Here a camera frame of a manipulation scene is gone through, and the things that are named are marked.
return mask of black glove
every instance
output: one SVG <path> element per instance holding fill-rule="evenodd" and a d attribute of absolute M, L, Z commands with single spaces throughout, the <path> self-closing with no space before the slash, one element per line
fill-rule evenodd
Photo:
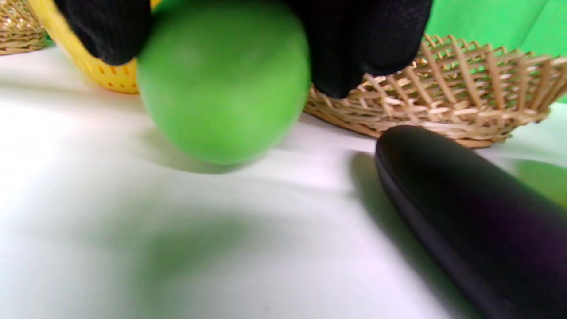
<path fill-rule="evenodd" d="M 151 30 L 149 0 L 54 0 L 86 49 L 110 65 L 129 62 Z M 417 54 L 433 0 L 283 0 L 311 48 L 312 81 L 344 98 L 362 81 L 395 73 Z"/>

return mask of yellow plastic basket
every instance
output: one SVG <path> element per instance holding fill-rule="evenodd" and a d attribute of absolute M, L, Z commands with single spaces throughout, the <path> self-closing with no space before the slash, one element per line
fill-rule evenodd
<path fill-rule="evenodd" d="M 152 7 L 161 0 L 151 0 Z M 136 61 L 123 66 L 110 66 L 94 58 L 71 31 L 53 0 L 28 0 L 38 19 L 53 41 L 87 78 L 107 90 L 125 94 L 138 94 Z"/>

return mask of white table surface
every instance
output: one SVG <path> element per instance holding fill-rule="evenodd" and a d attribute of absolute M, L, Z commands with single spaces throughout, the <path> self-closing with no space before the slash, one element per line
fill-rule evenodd
<path fill-rule="evenodd" d="M 567 167 L 566 109 L 481 154 Z M 0 318 L 475 317 L 392 211 L 373 147 L 304 115 L 226 171 L 57 49 L 0 57 Z"/>

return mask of woven basket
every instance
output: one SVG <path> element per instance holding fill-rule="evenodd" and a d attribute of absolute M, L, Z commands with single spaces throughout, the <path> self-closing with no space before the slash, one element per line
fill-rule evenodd
<path fill-rule="evenodd" d="M 366 75 L 342 100 L 312 89 L 305 111 L 371 137 L 396 125 L 415 125 L 469 148 L 485 148 L 521 125 L 545 119 L 565 93 L 565 57 L 426 35 L 413 65 L 387 77 Z"/>
<path fill-rule="evenodd" d="M 0 55 L 43 49 L 45 37 L 24 0 L 0 0 Z"/>
<path fill-rule="evenodd" d="M 151 5 L 155 7 L 160 1 L 151 0 Z M 114 92 L 139 93 L 135 60 L 123 66 L 114 67 L 94 58 L 71 31 L 53 0 L 28 0 L 28 2 L 53 41 L 86 78 Z"/>

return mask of purple eggplant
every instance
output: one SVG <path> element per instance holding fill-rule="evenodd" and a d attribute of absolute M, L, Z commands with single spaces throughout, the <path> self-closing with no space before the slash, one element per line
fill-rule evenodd
<path fill-rule="evenodd" d="M 567 318 L 561 207 L 422 128 L 384 132 L 375 164 L 398 214 L 485 317 Z"/>

